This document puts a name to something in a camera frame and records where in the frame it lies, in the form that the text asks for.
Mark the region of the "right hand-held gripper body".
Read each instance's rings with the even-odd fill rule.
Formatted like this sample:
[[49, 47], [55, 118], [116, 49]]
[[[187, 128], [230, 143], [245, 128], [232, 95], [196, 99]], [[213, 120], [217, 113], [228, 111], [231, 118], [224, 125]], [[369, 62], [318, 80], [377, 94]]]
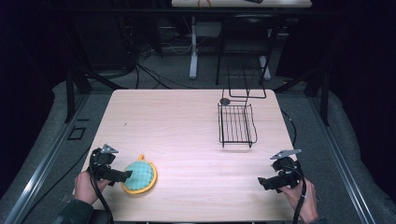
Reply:
[[271, 188], [280, 189], [290, 186], [294, 188], [302, 178], [300, 163], [295, 161], [291, 155], [301, 153], [300, 149], [281, 150], [271, 157], [274, 160], [272, 167], [277, 172], [277, 176], [271, 179]]

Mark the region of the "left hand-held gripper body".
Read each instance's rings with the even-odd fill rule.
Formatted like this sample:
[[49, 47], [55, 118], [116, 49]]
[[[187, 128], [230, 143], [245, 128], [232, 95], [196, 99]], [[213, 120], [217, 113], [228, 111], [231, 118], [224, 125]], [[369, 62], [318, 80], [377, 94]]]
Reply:
[[105, 179], [110, 182], [118, 182], [118, 173], [110, 166], [116, 158], [115, 153], [118, 151], [108, 144], [104, 144], [92, 152], [87, 171], [93, 180]]

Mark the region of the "round teal yellow-rimmed sponge pad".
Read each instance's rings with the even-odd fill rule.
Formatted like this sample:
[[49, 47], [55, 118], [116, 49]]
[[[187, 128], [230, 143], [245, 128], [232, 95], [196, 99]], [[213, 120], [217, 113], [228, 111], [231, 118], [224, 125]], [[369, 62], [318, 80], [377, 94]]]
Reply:
[[156, 183], [158, 172], [151, 161], [147, 161], [141, 154], [138, 159], [130, 163], [125, 172], [131, 172], [131, 176], [121, 184], [123, 190], [129, 194], [139, 194], [150, 190]]

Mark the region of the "black wire rack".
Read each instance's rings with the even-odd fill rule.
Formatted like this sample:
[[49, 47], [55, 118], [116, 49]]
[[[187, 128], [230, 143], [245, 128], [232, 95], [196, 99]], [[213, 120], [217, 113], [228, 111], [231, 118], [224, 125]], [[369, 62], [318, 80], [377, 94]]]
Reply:
[[226, 87], [217, 104], [219, 142], [226, 145], [252, 147], [258, 141], [253, 114], [253, 101], [264, 100], [267, 94], [259, 67], [225, 67]]

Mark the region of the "person's left hand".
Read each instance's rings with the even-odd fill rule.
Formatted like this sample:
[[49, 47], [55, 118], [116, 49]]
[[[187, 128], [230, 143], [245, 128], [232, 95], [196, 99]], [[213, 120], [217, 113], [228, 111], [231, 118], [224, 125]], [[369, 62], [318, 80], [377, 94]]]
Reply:
[[96, 191], [92, 186], [90, 173], [87, 171], [81, 172], [75, 178], [75, 198], [90, 205], [98, 200]]

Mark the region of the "person's right hand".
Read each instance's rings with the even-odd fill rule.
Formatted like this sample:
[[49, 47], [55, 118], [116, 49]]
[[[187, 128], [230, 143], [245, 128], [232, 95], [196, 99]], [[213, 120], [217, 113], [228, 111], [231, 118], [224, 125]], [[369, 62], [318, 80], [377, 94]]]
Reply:
[[279, 190], [286, 196], [294, 210], [295, 221], [301, 220], [304, 224], [313, 224], [318, 220], [316, 189], [308, 179], [300, 181], [294, 188], [282, 187]]

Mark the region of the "black metal stand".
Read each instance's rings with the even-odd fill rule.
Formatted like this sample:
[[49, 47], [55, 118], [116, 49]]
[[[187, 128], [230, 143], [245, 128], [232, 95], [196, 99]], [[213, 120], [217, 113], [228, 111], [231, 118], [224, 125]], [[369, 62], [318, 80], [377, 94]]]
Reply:
[[92, 92], [89, 78], [99, 81], [113, 91], [125, 90], [125, 87], [115, 84], [93, 71], [82, 41], [79, 38], [78, 30], [71, 19], [65, 21], [64, 37], [66, 38], [64, 46], [70, 51], [66, 76], [67, 115], [65, 123], [67, 123], [77, 114], [75, 88], [78, 88], [82, 94], [90, 94]]
[[274, 89], [275, 93], [281, 93], [286, 91], [300, 82], [306, 81], [307, 84], [304, 89], [304, 95], [306, 97], [315, 97], [320, 92], [319, 101], [319, 117], [323, 123], [328, 126], [328, 107], [329, 107], [329, 96], [330, 96], [330, 75], [327, 73], [325, 68], [319, 67], [314, 68], [300, 76], [293, 78], [278, 88]]

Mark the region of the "black chair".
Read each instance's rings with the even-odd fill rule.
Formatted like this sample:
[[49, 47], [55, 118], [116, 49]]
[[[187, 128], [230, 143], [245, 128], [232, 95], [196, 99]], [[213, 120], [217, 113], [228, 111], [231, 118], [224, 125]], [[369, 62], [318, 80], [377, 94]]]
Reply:
[[264, 58], [265, 63], [260, 66], [259, 83], [262, 84], [282, 24], [283, 19], [275, 14], [237, 14], [225, 21], [217, 46], [216, 84], [219, 84], [221, 58], [227, 54]]

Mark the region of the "white desk with legs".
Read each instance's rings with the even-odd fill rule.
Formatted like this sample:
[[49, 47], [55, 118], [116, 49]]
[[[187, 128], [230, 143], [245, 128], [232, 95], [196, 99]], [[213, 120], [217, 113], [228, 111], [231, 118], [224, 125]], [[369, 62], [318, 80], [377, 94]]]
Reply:
[[180, 9], [191, 17], [190, 79], [197, 78], [198, 36], [214, 35], [219, 20], [237, 14], [302, 11], [312, 6], [311, 0], [171, 0], [172, 9]]

